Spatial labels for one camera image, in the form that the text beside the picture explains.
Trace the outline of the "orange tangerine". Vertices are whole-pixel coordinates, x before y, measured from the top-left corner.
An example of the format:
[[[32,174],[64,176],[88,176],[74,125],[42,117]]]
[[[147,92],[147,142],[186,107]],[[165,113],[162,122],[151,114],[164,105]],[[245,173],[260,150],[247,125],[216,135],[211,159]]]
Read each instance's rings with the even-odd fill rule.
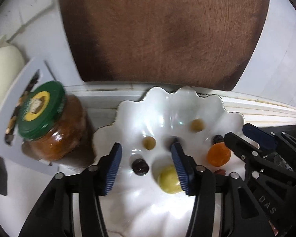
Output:
[[[231,150],[226,147],[224,142],[216,143],[211,146],[206,158],[212,166],[221,167],[229,162]]]

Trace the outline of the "blueberry front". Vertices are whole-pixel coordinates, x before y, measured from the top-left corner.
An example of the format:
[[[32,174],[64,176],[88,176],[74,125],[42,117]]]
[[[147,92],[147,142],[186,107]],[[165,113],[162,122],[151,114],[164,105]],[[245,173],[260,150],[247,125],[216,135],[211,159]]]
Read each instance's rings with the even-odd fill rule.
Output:
[[[212,143],[216,144],[216,143],[224,143],[224,137],[222,135],[215,135],[212,139]]]

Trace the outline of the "red oblong tomato back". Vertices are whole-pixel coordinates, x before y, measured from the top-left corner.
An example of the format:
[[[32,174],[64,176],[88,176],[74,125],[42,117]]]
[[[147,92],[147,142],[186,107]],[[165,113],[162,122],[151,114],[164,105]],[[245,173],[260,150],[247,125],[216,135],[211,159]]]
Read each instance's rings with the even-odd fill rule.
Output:
[[[218,169],[214,172],[215,175],[225,176],[226,171],[224,169]]]

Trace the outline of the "dark plum back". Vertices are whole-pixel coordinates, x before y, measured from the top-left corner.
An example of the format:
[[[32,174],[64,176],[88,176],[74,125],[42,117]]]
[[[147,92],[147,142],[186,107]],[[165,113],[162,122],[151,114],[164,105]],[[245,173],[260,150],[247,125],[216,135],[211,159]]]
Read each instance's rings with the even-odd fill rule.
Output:
[[[171,151],[171,147],[175,143],[180,143],[180,139],[177,136],[171,136],[166,141],[166,148]]]

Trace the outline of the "dark grape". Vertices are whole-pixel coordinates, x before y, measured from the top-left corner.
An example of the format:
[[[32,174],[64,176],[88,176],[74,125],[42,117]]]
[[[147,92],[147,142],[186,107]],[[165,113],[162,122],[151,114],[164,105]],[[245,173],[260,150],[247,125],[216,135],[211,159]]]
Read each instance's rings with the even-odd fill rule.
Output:
[[[131,164],[131,168],[138,176],[146,175],[150,169],[146,161],[142,158],[135,159]]]

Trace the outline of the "glass jar green lid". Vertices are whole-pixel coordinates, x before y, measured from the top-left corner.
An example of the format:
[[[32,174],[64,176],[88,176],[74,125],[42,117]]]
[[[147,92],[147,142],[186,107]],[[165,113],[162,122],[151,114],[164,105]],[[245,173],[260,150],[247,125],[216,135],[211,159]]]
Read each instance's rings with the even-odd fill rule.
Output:
[[[87,167],[95,160],[94,129],[86,109],[58,81],[38,86],[21,106],[19,135],[39,158],[49,162]]]

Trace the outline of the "brown longan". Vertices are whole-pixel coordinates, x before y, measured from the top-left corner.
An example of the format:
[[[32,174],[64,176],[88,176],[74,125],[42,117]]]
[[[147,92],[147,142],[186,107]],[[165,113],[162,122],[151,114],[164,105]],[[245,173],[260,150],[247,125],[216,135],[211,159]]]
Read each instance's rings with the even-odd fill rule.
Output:
[[[203,119],[194,119],[191,123],[190,123],[190,131],[193,133],[198,133],[201,132],[205,129],[205,123],[203,121]]]
[[[155,138],[153,138],[151,136],[146,136],[142,140],[142,144],[146,150],[153,150],[156,146],[156,140],[155,140]]]

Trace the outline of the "green round fruit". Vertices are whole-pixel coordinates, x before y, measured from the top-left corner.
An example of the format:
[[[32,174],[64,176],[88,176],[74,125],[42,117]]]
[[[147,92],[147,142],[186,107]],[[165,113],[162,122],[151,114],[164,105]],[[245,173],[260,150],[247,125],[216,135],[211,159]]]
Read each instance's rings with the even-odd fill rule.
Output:
[[[158,185],[168,194],[176,194],[182,191],[175,166],[169,165],[162,169],[158,176]]]

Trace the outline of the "white rack frame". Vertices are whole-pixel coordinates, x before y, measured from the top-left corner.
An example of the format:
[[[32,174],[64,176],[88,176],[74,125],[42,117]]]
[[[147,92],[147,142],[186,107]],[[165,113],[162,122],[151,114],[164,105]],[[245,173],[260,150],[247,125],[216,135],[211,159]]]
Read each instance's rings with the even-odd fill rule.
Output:
[[[54,175],[69,143],[56,135],[71,96],[41,58],[18,74],[0,106],[0,157]]]

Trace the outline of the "cream ceramic teapot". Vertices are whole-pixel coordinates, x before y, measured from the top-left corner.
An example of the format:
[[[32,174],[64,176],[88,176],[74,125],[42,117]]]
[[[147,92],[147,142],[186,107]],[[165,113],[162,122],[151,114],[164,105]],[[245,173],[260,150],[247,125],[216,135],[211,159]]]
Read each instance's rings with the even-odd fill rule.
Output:
[[[0,36],[0,105],[14,79],[25,66],[21,51],[7,42],[5,35]]]

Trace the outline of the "brown wooden cutting board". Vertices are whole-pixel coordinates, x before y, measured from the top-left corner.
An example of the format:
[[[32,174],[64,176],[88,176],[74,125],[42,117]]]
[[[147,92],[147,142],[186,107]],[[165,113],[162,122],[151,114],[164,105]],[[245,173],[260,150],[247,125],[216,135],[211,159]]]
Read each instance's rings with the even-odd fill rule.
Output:
[[[59,0],[83,81],[232,90],[270,0]]]

